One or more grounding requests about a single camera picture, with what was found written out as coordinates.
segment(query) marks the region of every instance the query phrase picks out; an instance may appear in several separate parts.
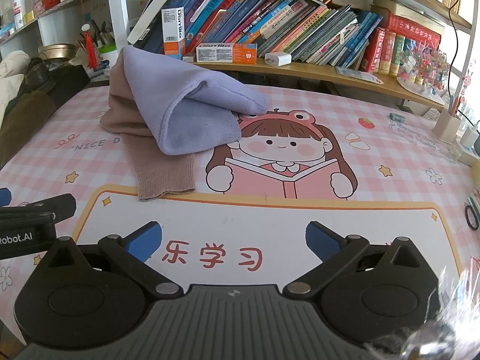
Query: cartoon girl's face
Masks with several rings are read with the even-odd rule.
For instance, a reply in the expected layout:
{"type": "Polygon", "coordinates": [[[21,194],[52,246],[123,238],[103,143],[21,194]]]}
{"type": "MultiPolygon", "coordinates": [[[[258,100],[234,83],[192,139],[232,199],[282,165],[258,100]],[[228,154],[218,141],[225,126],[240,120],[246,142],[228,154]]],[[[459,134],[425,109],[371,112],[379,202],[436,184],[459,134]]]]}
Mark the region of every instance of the cartoon girl's face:
{"type": "Polygon", "coordinates": [[[276,162],[305,162],[321,159],[326,152],[333,149],[328,138],[269,137],[254,135],[242,138],[239,148],[244,153],[256,158],[276,162]]]}

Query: brown cloth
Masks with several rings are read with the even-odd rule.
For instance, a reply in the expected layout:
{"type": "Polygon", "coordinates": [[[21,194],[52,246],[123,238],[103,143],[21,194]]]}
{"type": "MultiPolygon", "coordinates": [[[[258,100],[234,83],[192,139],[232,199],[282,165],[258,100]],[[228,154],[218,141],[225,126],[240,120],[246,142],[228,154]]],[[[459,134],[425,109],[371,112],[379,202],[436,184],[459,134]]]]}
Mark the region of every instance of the brown cloth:
{"type": "Polygon", "coordinates": [[[42,129],[56,110],[55,103],[44,92],[33,91],[20,98],[1,126],[0,168],[42,129]]]}
{"type": "Polygon", "coordinates": [[[195,189],[194,154],[166,155],[145,124],[123,69],[123,53],[110,72],[110,109],[100,119],[108,131],[121,133],[130,165],[137,177],[138,199],[195,189]]]}

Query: frog headband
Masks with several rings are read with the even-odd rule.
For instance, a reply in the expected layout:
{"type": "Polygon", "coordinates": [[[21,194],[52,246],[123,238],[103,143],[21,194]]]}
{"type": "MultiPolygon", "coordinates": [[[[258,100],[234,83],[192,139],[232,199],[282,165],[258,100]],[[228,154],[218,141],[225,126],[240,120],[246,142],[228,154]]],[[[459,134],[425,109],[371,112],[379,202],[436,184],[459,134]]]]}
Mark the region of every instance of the frog headband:
{"type": "Polygon", "coordinates": [[[249,124],[256,122],[258,120],[265,120],[265,119],[281,119],[286,120],[289,122],[294,122],[301,124],[312,131],[317,137],[324,138],[324,135],[318,128],[314,126],[315,123],[315,116],[306,112],[306,111],[299,111],[294,110],[290,111],[288,115],[279,114],[278,112],[270,112],[269,114],[265,115],[258,115],[258,116],[251,116],[251,115],[240,115],[240,130],[243,130],[249,124]]]}

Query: gray ribbed surface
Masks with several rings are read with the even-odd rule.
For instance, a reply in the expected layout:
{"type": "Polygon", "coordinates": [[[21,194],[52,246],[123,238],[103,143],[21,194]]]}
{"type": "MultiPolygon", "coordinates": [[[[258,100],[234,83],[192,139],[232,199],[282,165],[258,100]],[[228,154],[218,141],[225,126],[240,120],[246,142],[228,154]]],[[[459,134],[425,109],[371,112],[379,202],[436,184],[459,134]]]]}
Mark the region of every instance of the gray ribbed surface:
{"type": "Polygon", "coordinates": [[[277,287],[193,286],[158,301],[127,337],[79,352],[29,345],[16,360],[367,360],[366,351],[333,335],[308,302],[277,287]],[[239,291],[235,296],[232,291],[239,291]]]}

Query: flower illustration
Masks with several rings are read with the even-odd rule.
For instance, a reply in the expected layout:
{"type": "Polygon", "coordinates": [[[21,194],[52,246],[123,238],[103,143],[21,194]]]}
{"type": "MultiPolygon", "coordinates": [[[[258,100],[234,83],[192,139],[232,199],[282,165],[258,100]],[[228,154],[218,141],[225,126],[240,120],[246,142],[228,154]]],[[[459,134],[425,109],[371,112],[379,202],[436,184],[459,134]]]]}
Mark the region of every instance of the flower illustration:
{"type": "Polygon", "coordinates": [[[2,267],[0,269],[0,286],[1,290],[5,291],[8,286],[11,286],[10,267],[2,267]]]}
{"type": "Polygon", "coordinates": [[[442,185],[442,176],[440,176],[438,173],[435,173],[432,168],[426,170],[425,173],[430,177],[430,181],[432,183],[438,183],[442,185]]]}

